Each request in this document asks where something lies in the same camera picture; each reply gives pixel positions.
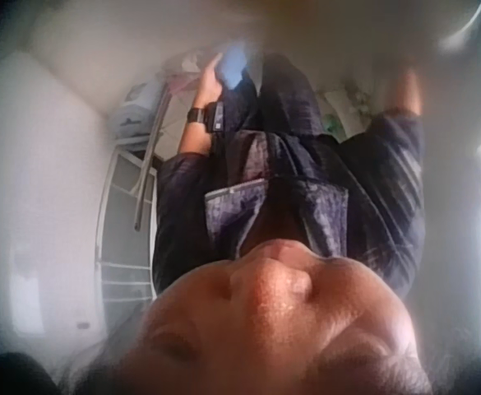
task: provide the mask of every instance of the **hand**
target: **hand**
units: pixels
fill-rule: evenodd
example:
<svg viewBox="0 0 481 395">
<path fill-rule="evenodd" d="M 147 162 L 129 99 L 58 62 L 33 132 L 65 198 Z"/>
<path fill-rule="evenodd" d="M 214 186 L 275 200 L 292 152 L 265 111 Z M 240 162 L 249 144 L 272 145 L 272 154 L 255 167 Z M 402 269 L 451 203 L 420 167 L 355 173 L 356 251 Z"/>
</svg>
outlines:
<svg viewBox="0 0 481 395">
<path fill-rule="evenodd" d="M 221 59 L 222 53 L 218 53 L 206 68 L 204 68 L 200 77 L 197 95 L 192 102 L 192 107 L 204 109 L 209 103 L 218 101 L 220 98 L 222 94 L 222 84 L 220 84 L 216 78 L 215 68 Z"/>
</svg>

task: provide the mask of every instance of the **blue object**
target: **blue object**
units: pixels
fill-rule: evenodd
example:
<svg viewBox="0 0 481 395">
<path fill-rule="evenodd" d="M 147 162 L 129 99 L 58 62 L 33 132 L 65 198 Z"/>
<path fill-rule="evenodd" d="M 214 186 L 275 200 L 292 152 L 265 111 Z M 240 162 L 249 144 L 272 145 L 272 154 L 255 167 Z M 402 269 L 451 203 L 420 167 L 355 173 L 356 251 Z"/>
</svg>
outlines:
<svg viewBox="0 0 481 395">
<path fill-rule="evenodd" d="M 220 60 L 216 71 L 229 89 L 234 89 L 242 80 L 242 71 L 247 66 L 245 45 L 242 42 L 231 44 Z"/>
</svg>

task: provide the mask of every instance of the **plaid shirt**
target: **plaid shirt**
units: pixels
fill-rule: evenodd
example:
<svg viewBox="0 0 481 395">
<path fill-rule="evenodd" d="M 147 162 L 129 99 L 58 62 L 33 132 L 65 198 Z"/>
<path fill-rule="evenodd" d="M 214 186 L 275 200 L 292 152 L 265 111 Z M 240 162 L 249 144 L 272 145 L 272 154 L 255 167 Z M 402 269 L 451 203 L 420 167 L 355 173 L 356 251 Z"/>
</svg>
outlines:
<svg viewBox="0 0 481 395">
<path fill-rule="evenodd" d="M 325 134 L 241 130 L 210 157 L 180 154 L 158 178 L 153 279 L 236 259 L 266 199 L 285 200 L 311 250 L 360 261 L 403 297 L 424 239 L 419 118 L 377 116 L 339 144 Z"/>
</svg>

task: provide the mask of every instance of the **nose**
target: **nose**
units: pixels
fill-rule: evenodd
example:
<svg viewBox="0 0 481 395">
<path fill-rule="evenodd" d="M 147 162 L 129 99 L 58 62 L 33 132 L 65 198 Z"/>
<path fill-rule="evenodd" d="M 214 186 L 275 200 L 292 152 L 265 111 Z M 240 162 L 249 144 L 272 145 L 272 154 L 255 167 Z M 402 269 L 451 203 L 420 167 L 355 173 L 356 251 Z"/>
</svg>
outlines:
<svg viewBox="0 0 481 395">
<path fill-rule="evenodd" d="M 241 266 L 231 277 L 231 300 L 251 320 L 284 317 L 304 304 L 312 292 L 310 275 L 272 258 Z"/>
</svg>

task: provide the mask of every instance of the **person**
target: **person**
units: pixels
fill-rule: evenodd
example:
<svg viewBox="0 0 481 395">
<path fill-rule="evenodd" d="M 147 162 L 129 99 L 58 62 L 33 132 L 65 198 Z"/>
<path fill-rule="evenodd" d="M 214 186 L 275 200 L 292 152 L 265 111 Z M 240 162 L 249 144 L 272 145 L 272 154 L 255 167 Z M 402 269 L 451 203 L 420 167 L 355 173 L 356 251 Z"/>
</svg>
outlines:
<svg viewBox="0 0 481 395">
<path fill-rule="evenodd" d="M 193 107 L 221 102 L 222 130 L 187 123 L 160 169 L 159 297 L 111 377 L 135 393 L 429 393 L 401 301 L 424 238 L 414 70 L 338 143 L 286 58 L 264 57 L 259 94 L 246 72 L 222 86 L 219 61 Z"/>
</svg>

